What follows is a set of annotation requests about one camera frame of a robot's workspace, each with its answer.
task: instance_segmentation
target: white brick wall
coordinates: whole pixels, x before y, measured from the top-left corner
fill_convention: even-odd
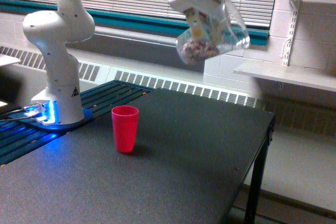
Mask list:
[[[263,60],[281,64],[282,47],[288,36],[291,14],[292,7],[288,0],[275,0],[268,46],[251,46],[247,50],[236,50],[207,60],[203,81],[228,88],[318,103],[315,97],[325,95],[324,91],[288,86],[279,92],[275,82],[269,83],[270,81],[233,73],[233,70],[246,60]],[[21,47],[34,47],[22,33],[23,18],[22,15],[0,13],[0,42]],[[336,73],[336,5],[301,3],[290,64]],[[181,78],[186,77],[185,72],[190,79],[191,74],[188,71],[167,70],[168,73],[172,71],[175,76]],[[199,81],[199,76],[195,75],[195,79]],[[298,95],[298,90],[305,95]],[[336,98],[321,105],[335,107],[335,104]]]

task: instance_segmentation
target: floor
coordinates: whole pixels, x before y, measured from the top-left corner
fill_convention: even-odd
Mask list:
[[[262,189],[336,212],[335,153],[334,138],[277,126]]]

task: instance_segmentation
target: shelf bracket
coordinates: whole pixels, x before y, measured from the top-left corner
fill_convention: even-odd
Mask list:
[[[299,8],[300,8],[300,0],[289,0],[291,6],[293,7],[293,9],[298,12]]]
[[[289,58],[290,54],[292,51],[292,44],[293,44],[293,39],[294,39],[294,33],[295,33],[295,28],[296,28],[296,23],[298,20],[298,14],[299,14],[299,9],[300,9],[300,2],[297,0],[290,0],[290,4],[293,7],[293,14],[292,14],[292,19],[290,22],[290,28],[289,28],[289,35],[287,37],[287,40],[284,43],[284,46],[282,48],[282,65],[288,66],[289,65]]]

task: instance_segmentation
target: red plastic cup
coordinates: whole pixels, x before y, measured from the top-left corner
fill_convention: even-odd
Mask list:
[[[112,109],[111,114],[116,149],[121,153],[129,153],[135,144],[139,110],[132,106],[118,106]]]

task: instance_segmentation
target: wall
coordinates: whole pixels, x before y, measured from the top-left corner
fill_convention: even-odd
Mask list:
[[[224,86],[227,88],[243,90],[266,95],[275,95],[277,97],[285,97],[293,100],[304,101],[329,107],[336,107],[336,96],[333,92],[311,89],[306,87],[285,84],[282,91],[278,90],[278,83],[273,81],[261,80],[252,77],[242,76],[233,73],[234,69],[244,61],[262,60],[281,64],[281,51],[286,41],[289,24],[292,15],[292,8],[288,0],[276,0],[275,8],[270,28],[270,38],[267,47],[251,46],[247,50],[237,50],[227,55],[215,57],[207,60],[204,66],[204,75],[202,81]],[[308,67],[328,71],[336,74],[336,6],[320,5],[320,4],[302,4],[297,24],[297,32],[293,43],[293,51],[290,64],[294,66]],[[23,16],[15,14],[0,13],[0,43],[5,42],[21,47],[33,47],[22,32]],[[110,38],[110,42],[106,41],[104,47],[99,43],[84,43],[80,49],[88,49],[104,54],[112,55],[115,52],[115,38]],[[157,51],[160,55],[162,50],[143,51],[137,48],[134,52],[137,54],[133,60],[140,60],[142,55],[147,57]],[[171,50],[164,50],[165,59],[176,57]],[[187,74],[189,71],[178,70],[175,68],[165,67],[162,73],[170,73],[176,78],[185,78],[185,76],[195,77],[199,81],[196,74]]]

